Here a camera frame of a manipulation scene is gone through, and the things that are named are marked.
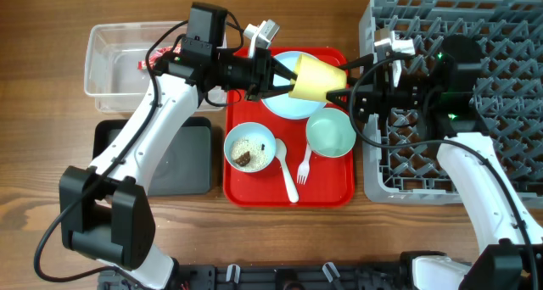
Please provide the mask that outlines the white plastic spoon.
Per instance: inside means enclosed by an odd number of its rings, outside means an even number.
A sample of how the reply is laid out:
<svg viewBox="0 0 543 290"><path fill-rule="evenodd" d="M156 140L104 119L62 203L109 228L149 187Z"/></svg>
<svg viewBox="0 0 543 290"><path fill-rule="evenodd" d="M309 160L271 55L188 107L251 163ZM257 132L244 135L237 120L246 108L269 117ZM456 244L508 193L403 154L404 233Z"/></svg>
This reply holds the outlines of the white plastic spoon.
<svg viewBox="0 0 543 290"><path fill-rule="evenodd" d="M282 169L283 179L284 179L286 191L288 194L288 200L290 203L296 204L299 202L299 194L294 185L294 181L292 179L292 176L288 169L288 165L286 163L287 148L286 148L285 143L281 139L276 138L275 141L276 141L275 157L278 159L279 164Z"/></svg>

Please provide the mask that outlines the light blue plate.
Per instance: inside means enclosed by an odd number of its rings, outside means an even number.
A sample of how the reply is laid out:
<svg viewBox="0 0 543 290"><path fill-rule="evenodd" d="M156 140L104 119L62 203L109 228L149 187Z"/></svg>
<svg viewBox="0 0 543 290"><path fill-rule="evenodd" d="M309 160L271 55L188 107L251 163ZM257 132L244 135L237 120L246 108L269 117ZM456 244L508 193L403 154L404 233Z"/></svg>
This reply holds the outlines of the light blue plate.
<svg viewBox="0 0 543 290"><path fill-rule="evenodd" d="M287 51L277 54L275 59L285 65L289 70L293 70L300 55L306 55L313 59L315 58L315 56L301 51ZM271 98L265 98L262 102L273 114L287 120L303 120L309 118L318 109L322 109L326 105L322 102L291 98L287 93Z"/></svg>

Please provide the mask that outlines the mint green bowl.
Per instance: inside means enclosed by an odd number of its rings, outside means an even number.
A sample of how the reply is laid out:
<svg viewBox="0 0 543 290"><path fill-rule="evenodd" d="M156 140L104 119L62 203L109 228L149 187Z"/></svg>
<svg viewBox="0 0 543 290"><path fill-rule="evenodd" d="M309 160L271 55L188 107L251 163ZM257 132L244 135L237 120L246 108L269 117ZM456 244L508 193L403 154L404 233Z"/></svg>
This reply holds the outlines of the mint green bowl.
<svg viewBox="0 0 543 290"><path fill-rule="evenodd" d="M349 116L334 108L316 111L307 120L305 134L310 149L327 158L345 156L354 147L356 140Z"/></svg>

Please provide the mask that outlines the white plastic fork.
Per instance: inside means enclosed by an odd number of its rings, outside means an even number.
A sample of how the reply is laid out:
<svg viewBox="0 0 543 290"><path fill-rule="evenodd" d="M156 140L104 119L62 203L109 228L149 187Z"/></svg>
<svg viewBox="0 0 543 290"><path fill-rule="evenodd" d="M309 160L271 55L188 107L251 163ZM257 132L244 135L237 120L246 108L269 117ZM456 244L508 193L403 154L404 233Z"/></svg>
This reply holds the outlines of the white plastic fork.
<svg viewBox="0 0 543 290"><path fill-rule="evenodd" d="M311 160L311 147L309 144L306 145L305 148L305 156L303 158L303 161L300 163L298 172L297 172L297 183L301 185L305 185L307 181L307 177L310 172L310 160Z"/></svg>

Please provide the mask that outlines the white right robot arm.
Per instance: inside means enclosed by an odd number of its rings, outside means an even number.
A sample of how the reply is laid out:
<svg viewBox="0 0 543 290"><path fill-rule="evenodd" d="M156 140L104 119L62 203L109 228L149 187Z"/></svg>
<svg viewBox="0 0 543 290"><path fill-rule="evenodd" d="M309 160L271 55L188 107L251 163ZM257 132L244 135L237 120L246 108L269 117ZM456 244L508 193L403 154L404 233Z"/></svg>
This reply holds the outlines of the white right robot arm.
<svg viewBox="0 0 543 290"><path fill-rule="evenodd" d="M347 64L362 68L348 88L327 99L345 109L350 123L394 108L415 109L420 143L435 151L458 191L479 245L479 257L464 265L439 252L406 252L399 285L410 289L539 289L542 229L524 207L497 158L483 117L472 105L483 53L466 36L448 36L424 77L401 74L415 55L410 40L387 34L373 53Z"/></svg>

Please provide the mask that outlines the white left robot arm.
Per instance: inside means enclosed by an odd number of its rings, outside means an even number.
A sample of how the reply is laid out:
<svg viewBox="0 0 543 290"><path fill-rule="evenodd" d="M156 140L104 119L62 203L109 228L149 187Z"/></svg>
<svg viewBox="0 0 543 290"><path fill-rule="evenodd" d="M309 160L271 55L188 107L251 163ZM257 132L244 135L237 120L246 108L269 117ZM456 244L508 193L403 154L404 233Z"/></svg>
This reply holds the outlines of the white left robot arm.
<svg viewBox="0 0 543 290"><path fill-rule="evenodd" d="M155 223L147 192L171 141L206 99L220 87L242 90L256 101L288 91L275 86L295 74L268 49L252 47L240 57L223 45L232 14L194 3L185 32L157 59L148 59L148 92L116 139L85 169L69 167L59 182L60 213L55 226L63 245L101 262L147 289L180 289L178 262L154 244Z"/></svg>

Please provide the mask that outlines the yellow plastic cup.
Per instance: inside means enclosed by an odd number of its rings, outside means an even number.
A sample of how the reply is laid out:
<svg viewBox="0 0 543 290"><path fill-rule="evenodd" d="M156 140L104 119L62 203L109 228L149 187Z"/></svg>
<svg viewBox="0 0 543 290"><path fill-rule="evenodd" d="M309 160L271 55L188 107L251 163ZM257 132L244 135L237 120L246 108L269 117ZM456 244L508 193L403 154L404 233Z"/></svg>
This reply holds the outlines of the yellow plastic cup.
<svg viewBox="0 0 543 290"><path fill-rule="evenodd" d="M297 75L294 88L289 92L291 98L327 103L327 93L345 89L347 74L335 66L301 54L294 66Z"/></svg>

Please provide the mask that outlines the red snack wrapper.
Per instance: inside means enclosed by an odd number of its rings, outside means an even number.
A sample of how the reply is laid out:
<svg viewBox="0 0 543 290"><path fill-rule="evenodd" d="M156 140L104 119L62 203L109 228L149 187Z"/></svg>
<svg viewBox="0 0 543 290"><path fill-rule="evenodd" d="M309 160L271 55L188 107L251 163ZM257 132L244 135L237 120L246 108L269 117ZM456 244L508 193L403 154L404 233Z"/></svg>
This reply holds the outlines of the red snack wrapper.
<svg viewBox="0 0 543 290"><path fill-rule="evenodd" d="M149 57L149 65L151 67L154 67L154 65L156 64L157 60L162 57L165 53L169 52L169 51L173 51L174 53L180 53L181 52L181 45L180 44L177 44L175 47L173 46L169 46L169 47L163 47L163 48L159 48L158 50L156 50L154 53L152 53ZM138 70L145 70L147 69L147 63L145 60L142 60L142 61L139 61L137 63L137 69Z"/></svg>

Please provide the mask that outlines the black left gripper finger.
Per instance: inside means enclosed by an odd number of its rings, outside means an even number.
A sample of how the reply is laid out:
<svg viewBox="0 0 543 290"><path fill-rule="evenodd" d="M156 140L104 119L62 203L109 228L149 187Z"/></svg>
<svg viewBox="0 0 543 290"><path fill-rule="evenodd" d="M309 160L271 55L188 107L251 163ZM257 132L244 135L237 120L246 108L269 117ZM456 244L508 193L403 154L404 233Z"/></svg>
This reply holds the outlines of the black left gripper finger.
<svg viewBox="0 0 543 290"><path fill-rule="evenodd" d="M272 69L273 69L273 72L274 72L275 75L279 75L282 78L285 78L285 79L287 79L289 81L291 81L291 80L296 81L297 80L297 75L292 70L290 70L287 66L282 64L281 62L272 61L271 65L272 65Z"/></svg>
<svg viewBox="0 0 543 290"><path fill-rule="evenodd" d="M289 93L294 89L294 85L283 85L283 86L269 86L265 91L262 91L262 98L272 98L275 96L283 95Z"/></svg>

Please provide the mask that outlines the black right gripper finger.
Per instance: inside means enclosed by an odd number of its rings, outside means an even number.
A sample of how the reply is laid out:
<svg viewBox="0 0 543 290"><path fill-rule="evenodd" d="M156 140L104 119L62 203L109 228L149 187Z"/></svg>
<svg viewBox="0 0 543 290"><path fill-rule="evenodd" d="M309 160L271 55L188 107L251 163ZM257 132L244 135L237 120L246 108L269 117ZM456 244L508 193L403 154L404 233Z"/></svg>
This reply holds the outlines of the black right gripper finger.
<svg viewBox="0 0 543 290"><path fill-rule="evenodd" d="M350 99L351 95L350 89L338 89L327 92L326 99L335 105L351 105L354 102Z"/></svg>
<svg viewBox="0 0 543 290"><path fill-rule="evenodd" d="M362 57L359 57L358 59L352 60L346 64L341 64L338 66L341 70L351 70L354 68L360 68L360 67L368 67L372 66L374 61L373 55L365 55Z"/></svg>

